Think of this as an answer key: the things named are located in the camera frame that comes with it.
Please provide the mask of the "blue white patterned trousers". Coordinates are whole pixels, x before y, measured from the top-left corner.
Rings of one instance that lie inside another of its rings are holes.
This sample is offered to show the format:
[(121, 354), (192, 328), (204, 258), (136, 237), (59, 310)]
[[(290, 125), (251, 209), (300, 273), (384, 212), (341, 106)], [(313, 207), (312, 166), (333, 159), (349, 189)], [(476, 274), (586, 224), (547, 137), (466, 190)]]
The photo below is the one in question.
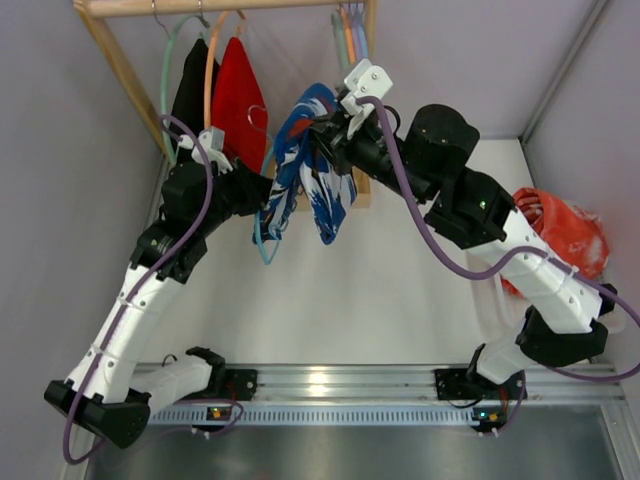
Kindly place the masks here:
[(339, 175), (329, 160), (311, 145), (310, 127), (337, 109), (332, 90), (322, 83), (299, 97), (272, 144), (276, 174), (266, 207), (259, 213), (263, 241), (280, 240), (297, 207), (298, 191), (306, 195), (321, 241), (329, 245), (357, 196), (351, 174)]

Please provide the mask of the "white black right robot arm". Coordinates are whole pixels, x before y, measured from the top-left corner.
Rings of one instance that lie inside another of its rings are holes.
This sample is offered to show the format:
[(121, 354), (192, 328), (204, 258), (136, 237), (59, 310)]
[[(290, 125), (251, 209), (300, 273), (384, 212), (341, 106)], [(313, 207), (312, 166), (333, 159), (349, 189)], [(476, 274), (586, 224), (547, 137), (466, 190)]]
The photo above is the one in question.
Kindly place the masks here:
[(565, 367), (601, 354), (608, 330), (601, 317), (616, 290), (589, 285), (529, 225), (512, 196), (490, 175), (467, 167), (480, 134), (453, 108), (430, 104), (414, 116), (405, 138), (371, 115), (354, 133), (343, 111), (310, 127), (310, 143), (344, 172), (356, 167), (417, 204), (422, 230), (496, 268), (530, 303), (520, 327), (481, 344), (465, 373), (466, 387), (484, 395), (535, 364)]

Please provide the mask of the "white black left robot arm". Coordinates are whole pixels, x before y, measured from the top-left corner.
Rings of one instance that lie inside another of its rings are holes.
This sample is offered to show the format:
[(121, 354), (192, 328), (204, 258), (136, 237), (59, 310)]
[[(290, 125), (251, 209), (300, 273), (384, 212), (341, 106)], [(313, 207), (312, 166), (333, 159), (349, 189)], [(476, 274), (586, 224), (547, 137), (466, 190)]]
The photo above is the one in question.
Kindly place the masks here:
[(206, 255), (207, 237), (234, 215), (257, 213), (270, 189), (269, 178), (243, 164), (222, 172), (190, 161), (170, 170), (158, 217), (138, 238), (96, 339), (67, 378), (51, 381), (44, 393), (69, 423), (126, 449), (163, 408), (224, 392), (225, 359), (204, 347), (144, 377), (134, 371), (164, 311)]

